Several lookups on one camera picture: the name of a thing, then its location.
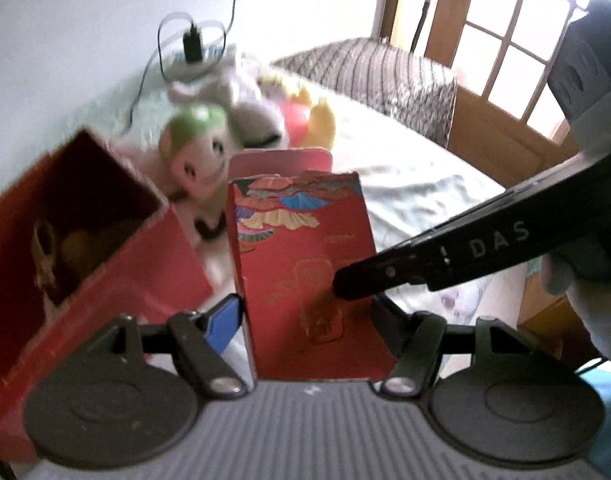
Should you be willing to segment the striped grey pillow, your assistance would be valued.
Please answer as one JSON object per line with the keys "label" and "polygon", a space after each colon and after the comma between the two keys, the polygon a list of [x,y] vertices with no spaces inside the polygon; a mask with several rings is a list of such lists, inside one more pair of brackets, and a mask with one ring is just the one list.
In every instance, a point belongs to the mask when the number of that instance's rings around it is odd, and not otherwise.
{"label": "striped grey pillow", "polygon": [[347,39],[285,56],[273,65],[400,122],[446,148],[456,76],[442,64],[371,38]]}

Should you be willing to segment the white power strip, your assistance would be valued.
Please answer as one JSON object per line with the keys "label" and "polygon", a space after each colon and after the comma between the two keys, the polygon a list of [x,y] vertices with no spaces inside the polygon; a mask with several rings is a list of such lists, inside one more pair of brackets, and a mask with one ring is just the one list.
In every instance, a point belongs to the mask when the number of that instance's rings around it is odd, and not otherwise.
{"label": "white power strip", "polygon": [[224,53],[208,55],[202,62],[188,63],[182,51],[176,51],[164,59],[164,79],[168,81],[193,81],[209,75],[217,75],[236,64],[236,49],[231,46]]}

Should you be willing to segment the green mushroom plush toy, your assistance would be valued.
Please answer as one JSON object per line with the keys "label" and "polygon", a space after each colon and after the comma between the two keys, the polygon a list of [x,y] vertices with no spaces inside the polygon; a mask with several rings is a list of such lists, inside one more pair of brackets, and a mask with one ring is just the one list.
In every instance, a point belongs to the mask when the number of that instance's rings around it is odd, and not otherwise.
{"label": "green mushroom plush toy", "polygon": [[159,155],[176,185],[168,197],[194,244],[211,242],[226,228],[228,163],[239,150],[228,114],[217,104],[184,107],[162,130]]}

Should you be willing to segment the black charger plug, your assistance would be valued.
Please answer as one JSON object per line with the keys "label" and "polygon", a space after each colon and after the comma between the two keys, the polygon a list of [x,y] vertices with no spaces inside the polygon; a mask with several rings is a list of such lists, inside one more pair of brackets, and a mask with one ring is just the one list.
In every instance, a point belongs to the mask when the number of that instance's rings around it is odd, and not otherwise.
{"label": "black charger plug", "polygon": [[200,35],[200,30],[195,23],[192,23],[190,28],[184,32],[183,51],[187,64],[200,63],[204,58],[202,54],[202,35]]}

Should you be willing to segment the brown wooden ball massager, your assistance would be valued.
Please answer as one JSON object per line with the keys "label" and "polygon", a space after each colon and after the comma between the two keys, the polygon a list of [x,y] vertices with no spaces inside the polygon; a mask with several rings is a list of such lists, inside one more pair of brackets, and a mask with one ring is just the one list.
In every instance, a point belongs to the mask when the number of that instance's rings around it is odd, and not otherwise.
{"label": "brown wooden ball massager", "polygon": [[106,259],[100,237],[88,231],[69,233],[60,244],[60,255],[68,272],[79,281],[92,274]]}

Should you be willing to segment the yellow plush toy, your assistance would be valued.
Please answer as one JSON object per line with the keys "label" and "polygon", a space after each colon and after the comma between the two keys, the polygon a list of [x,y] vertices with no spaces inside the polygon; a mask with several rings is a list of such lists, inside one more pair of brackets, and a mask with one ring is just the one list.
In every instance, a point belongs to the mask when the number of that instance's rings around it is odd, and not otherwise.
{"label": "yellow plush toy", "polygon": [[315,101],[308,86],[291,79],[261,75],[257,82],[263,96],[278,104],[289,148],[333,148],[336,119],[325,99]]}

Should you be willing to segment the wooden window frame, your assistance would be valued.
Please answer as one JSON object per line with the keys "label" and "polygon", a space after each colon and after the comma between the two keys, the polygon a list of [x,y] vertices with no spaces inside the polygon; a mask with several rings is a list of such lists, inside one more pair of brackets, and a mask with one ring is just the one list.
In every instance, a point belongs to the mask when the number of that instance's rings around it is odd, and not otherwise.
{"label": "wooden window frame", "polygon": [[546,87],[590,0],[385,0],[379,35],[455,73],[449,150],[510,186],[578,151]]}

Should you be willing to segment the large red cardboard box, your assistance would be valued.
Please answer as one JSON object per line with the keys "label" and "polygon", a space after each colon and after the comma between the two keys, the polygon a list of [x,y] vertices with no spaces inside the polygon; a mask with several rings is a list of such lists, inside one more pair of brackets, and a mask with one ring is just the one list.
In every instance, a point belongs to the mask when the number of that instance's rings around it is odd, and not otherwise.
{"label": "large red cardboard box", "polygon": [[0,195],[0,460],[28,462],[30,389],[119,314],[164,322],[214,289],[176,207],[82,130]]}

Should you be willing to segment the small red patterned gift box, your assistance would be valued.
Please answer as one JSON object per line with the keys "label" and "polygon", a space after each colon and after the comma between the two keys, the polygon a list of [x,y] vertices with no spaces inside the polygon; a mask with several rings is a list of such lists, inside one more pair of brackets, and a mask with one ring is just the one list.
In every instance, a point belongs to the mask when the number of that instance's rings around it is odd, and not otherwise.
{"label": "small red patterned gift box", "polygon": [[333,292],[338,269],[375,252],[355,172],[334,171],[324,148],[242,151],[228,165],[226,222],[258,378],[388,374],[369,300]]}

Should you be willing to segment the white bunny plush toy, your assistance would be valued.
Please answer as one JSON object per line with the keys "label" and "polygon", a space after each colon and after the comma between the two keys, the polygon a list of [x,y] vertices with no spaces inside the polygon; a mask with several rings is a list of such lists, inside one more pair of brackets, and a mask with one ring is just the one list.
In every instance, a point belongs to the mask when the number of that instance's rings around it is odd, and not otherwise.
{"label": "white bunny plush toy", "polygon": [[242,148],[287,148],[285,118],[257,82],[258,70],[236,52],[226,53],[196,84],[172,82],[169,100],[176,105],[211,103],[228,116],[228,127]]}

